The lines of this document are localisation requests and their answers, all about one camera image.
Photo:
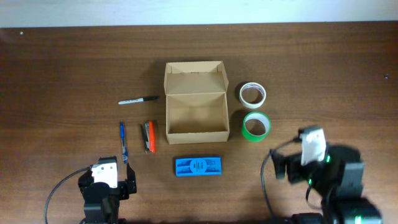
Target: tape roll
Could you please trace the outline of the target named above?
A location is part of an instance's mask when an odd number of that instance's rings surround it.
[[[260,135],[252,134],[246,129],[246,122],[252,119],[258,120],[264,125],[266,129],[266,132],[264,134]],[[246,115],[243,119],[242,135],[244,138],[246,138],[249,141],[252,142],[262,141],[269,134],[270,130],[271,130],[271,120],[264,113],[253,111],[248,113],[248,115]]]
[[[243,92],[243,90],[246,90],[248,88],[255,88],[261,93],[262,99],[261,99],[260,102],[258,102],[258,103],[249,103],[246,100],[244,100],[244,98],[242,96],[242,92]],[[255,83],[255,82],[250,82],[250,83],[244,84],[242,86],[242,88],[241,88],[241,91],[239,92],[239,100],[241,101],[241,103],[242,103],[242,105],[244,107],[249,108],[249,109],[259,108],[264,103],[264,101],[266,100],[266,97],[267,97],[266,89],[264,89],[264,87],[262,87],[262,85],[260,85],[258,83]]]

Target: cardboard box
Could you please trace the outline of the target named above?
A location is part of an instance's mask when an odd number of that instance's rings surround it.
[[[223,62],[167,63],[164,90],[169,144],[227,141],[227,88]]]

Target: blue object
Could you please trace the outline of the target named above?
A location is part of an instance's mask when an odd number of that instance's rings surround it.
[[[198,157],[175,160],[177,177],[194,177],[203,175],[221,175],[220,157]]]
[[[120,121],[120,138],[122,139],[122,157],[123,157],[123,162],[126,164],[128,159],[129,159],[129,153],[127,152],[126,139],[124,138],[123,121]]]

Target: wooden table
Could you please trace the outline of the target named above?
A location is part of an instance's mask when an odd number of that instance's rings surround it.
[[[102,156],[121,161],[119,121],[126,123],[138,193],[122,201],[130,221],[180,222],[269,218],[260,166],[272,147],[319,124],[332,143],[357,147],[366,169],[364,195],[394,223],[398,212],[398,23],[225,26],[71,27],[0,30],[1,223],[43,223],[58,181]],[[165,137],[166,62],[223,60],[229,78],[228,142],[169,145]],[[259,109],[272,131],[259,143],[240,134],[242,82],[267,90]],[[157,101],[119,106],[146,95]],[[157,154],[145,154],[139,124],[157,120]],[[284,153],[298,152],[291,146]],[[217,154],[219,177],[176,178],[176,156]],[[78,223],[84,200],[76,184],[53,196],[49,223]],[[306,183],[266,185],[279,215],[311,211]],[[312,203],[320,201],[317,194]]]

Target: green tape roll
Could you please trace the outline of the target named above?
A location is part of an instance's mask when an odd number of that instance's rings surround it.
[[[260,135],[252,134],[246,129],[246,122],[252,119],[258,120],[264,125],[264,127],[266,128],[266,132],[264,134]],[[248,115],[246,115],[243,119],[242,135],[244,138],[246,138],[249,141],[252,142],[262,141],[269,134],[270,130],[271,130],[271,120],[264,113],[261,113],[259,111],[253,111],[248,113]]]

